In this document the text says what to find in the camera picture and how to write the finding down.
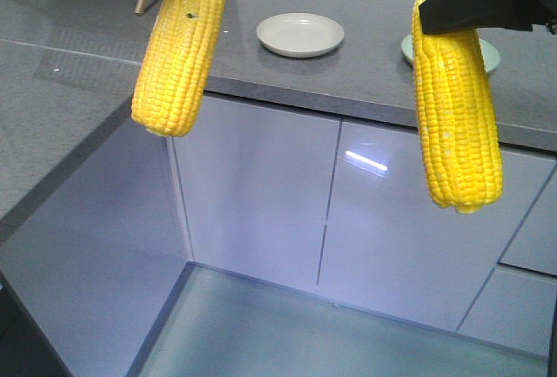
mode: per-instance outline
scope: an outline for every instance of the gray floor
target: gray floor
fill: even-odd
[[[195,266],[142,377],[544,377],[544,360]]]

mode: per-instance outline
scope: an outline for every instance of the cabinet door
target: cabinet door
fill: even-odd
[[[134,364],[186,263],[174,201],[164,139],[129,120],[0,247],[5,284],[71,375]]]
[[[502,262],[557,276],[557,175],[553,175]]]
[[[175,141],[197,262],[315,287],[339,121],[205,97]]]
[[[430,199],[415,133],[341,132],[319,293],[455,330],[554,161],[504,151],[504,196],[459,215]]]
[[[547,356],[557,280],[498,267],[459,332]]]

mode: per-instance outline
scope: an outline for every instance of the yellow corn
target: yellow corn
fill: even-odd
[[[419,135],[432,199],[471,213],[503,190],[489,82],[475,30],[425,35],[413,9]]]
[[[131,106],[161,136],[184,136],[199,113],[226,0],[164,0]]]

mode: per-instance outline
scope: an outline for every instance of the kitchen counter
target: kitchen counter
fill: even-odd
[[[0,242],[129,116],[160,2],[0,0]],[[415,128],[412,69],[399,43],[413,0],[228,0],[208,91]],[[259,21],[307,11],[341,23],[323,57],[265,50]],[[500,51],[491,76],[500,141],[557,152],[555,37],[483,30]]]

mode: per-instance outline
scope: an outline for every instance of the white plate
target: white plate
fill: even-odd
[[[308,13],[286,13],[262,21],[256,30],[269,50],[285,57],[318,57],[330,52],[345,37],[345,31],[328,17]]]
[[[412,48],[412,35],[405,36],[400,43],[400,48],[402,49],[402,54],[409,64],[413,63],[414,54]],[[499,51],[496,50],[490,43],[486,42],[484,39],[480,39],[481,54],[484,57],[484,65],[486,66],[486,72],[489,74],[494,71],[495,68],[501,63],[501,56]]]

